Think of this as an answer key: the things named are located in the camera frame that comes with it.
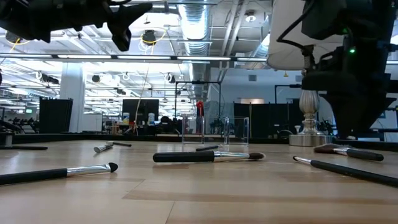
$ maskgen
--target silver ferrule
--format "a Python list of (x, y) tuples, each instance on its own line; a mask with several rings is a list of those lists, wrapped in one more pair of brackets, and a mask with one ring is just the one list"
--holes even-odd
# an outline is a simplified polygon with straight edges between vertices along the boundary
[(239, 159), (248, 159), (250, 157), (247, 153), (233, 153), (233, 152), (219, 152), (214, 151), (215, 162), (235, 161)]
[(95, 151), (96, 153), (100, 153), (100, 152), (105, 151), (105, 150), (107, 150), (107, 149), (110, 149), (110, 148), (112, 148), (112, 147), (113, 147), (113, 142), (112, 142), (112, 143), (107, 143), (107, 144), (104, 145), (104, 146), (96, 146), (96, 147), (94, 147), (94, 151)]
[(111, 172), (111, 167), (109, 164), (95, 165), (88, 167), (77, 167), (77, 168), (67, 168), (67, 177), (72, 177), (76, 175), (86, 175), (86, 174), (100, 174), (105, 172)]
[(333, 151), (334, 151), (335, 153), (337, 153), (337, 154), (344, 155), (344, 156), (348, 156), (348, 155), (347, 155), (347, 150), (348, 150), (348, 149), (350, 149), (350, 148), (348, 148), (348, 147), (338, 147), (338, 148), (336, 148), (336, 149), (333, 149)]
[(306, 164), (306, 165), (311, 165), (311, 159), (304, 159), (304, 158), (295, 156), (294, 160), (296, 160), (297, 162), (301, 162), (303, 164)]

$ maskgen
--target exposed ceiling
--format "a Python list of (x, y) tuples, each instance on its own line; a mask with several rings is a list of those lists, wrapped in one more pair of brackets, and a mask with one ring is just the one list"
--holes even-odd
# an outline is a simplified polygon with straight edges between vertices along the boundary
[[(228, 34), (228, 22), (233, 20), (232, 30), (228, 43), (233, 43), (231, 55), (246, 54), (256, 49), (262, 43), (268, 33), (262, 29), (266, 17), (271, 14), (271, 0), (240, 0), (236, 7), (236, 15), (232, 15), (235, 0), (219, 0), (218, 4), (210, 5), (208, 28), (210, 35), (205, 40), (209, 48), (209, 56), (220, 56), (223, 48), (224, 37)], [(253, 11), (255, 21), (246, 21), (247, 16), (240, 16), (243, 3), (247, 2), (245, 12)], [(131, 26), (132, 39), (130, 49), (120, 52), (113, 44), (111, 33), (106, 24), (97, 29), (95, 26), (86, 26), (82, 31), (73, 29), (52, 32), (51, 43), (32, 40), (22, 41), (21, 45), (15, 45), (6, 40), (6, 31), (0, 29), (0, 52), (20, 54), (105, 54), (105, 55), (186, 55), (184, 32), (178, 13), (178, 6), (169, 4), (169, 13), (162, 13), (163, 3), (154, 3), (150, 13), (136, 20)], [(237, 36), (233, 37), (234, 29), (239, 26)], [(150, 46), (142, 42), (141, 35), (145, 30), (154, 30), (156, 44)], [(37, 60), (21, 60), (5, 58), (0, 59), (0, 68), (3, 74), (3, 98), (23, 97), (37, 100), (38, 96), (57, 97), (60, 85), (44, 83), (40, 80), (41, 74), (49, 75), (62, 82), (61, 61), (40, 62)], [(86, 84), (86, 109), (88, 111), (103, 111), (116, 114), (121, 109), (121, 97), (155, 97), (161, 100), (161, 114), (173, 114), (174, 112), (174, 88), (175, 85), (166, 81), (168, 75), (173, 75), (177, 81), (191, 81), (189, 63), (123, 63), (123, 62), (83, 62), (84, 72), (87, 74)], [(210, 80), (217, 81), (220, 69), (209, 70)], [(225, 73), (223, 85), (274, 85), (296, 83), (296, 73), (273, 70), (246, 70), (241, 68), (229, 68)], [(94, 83), (93, 75), (101, 77), (100, 83)], [(248, 75), (257, 75), (257, 82), (249, 82)], [(11, 86), (32, 86), (30, 88), (12, 88)], [(125, 95), (120, 95), (113, 87), (124, 89)], [(178, 97), (177, 109), (179, 114), (194, 113), (195, 90), (191, 84), (185, 85)], [(110, 103), (114, 98), (117, 103)], [(15, 101), (0, 102), (3, 105), (15, 105)]]

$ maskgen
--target pillar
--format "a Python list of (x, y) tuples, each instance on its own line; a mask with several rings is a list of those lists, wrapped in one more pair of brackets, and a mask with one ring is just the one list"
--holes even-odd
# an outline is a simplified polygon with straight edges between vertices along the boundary
[(69, 131), (80, 133), (83, 129), (83, 113), (85, 110), (86, 75), (82, 63), (66, 63), (62, 65), (60, 99), (73, 99)]

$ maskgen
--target table surface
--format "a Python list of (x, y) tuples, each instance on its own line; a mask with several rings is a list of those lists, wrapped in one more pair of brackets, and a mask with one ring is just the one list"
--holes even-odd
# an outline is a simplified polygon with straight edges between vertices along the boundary
[(370, 162), (286, 145), (227, 146), (264, 161), (155, 164), (155, 152), (199, 145), (130, 142), (95, 154), (104, 141), (30, 144), (0, 151), (0, 174), (115, 162), (96, 174), (0, 187), (1, 224), (29, 223), (398, 223), (398, 189), (296, 163), (292, 156), (398, 177), (398, 154)]

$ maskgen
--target black brush handle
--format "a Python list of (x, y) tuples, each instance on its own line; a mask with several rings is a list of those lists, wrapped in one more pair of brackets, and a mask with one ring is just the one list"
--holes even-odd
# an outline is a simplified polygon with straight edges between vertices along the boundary
[(205, 146), (205, 147), (200, 147), (200, 148), (197, 148), (197, 152), (202, 152), (202, 151), (212, 150), (212, 149), (218, 149), (218, 146)]
[(113, 142), (113, 144), (115, 146), (127, 146), (127, 147), (131, 147), (131, 144), (125, 144), (125, 143), (120, 143), (120, 142)]
[(45, 146), (0, 146), (0, 150), (19, 149), (19, 150), (46, 150)]
[(4, 174), (0, 175), (0, 185), (64, 178), (67, 177), (67, 174), (68, 171), (66, 168), (23, 172), (18, 174)]
[(368, 159), (373, 161), (383, 161), (384, 159), (384, 156), (382, 154), (355, 149), (347, 149), (347, 155), (358, 159)]
[(214, 162), (214, 152), (158, 152), (154, 162)]
[(313, 167), (319, 168), (319, 169), (324, 169), (330, 172), (335, 172), (337, 174), (342, 174), (342, 175), (347, 175), (350, 177), (362, 179), (362, 180), (367, 180), (371, 182), (375, 182), (378, 184), (384, 184), (384, 185), (389, 185), (393, 187), (398, 187), (398, 179), (393, 178), (393, 177), (388, 177), (385, 175), (380, 175), (380, 174), (374, 174), (371, 172), (366, 172), (363, 170), (357, 170), (345, 166), (339, 166), (335, 164), (330, 164), (327, 162), (321, 162), (321, 161), (311, 161), (311, 165)]

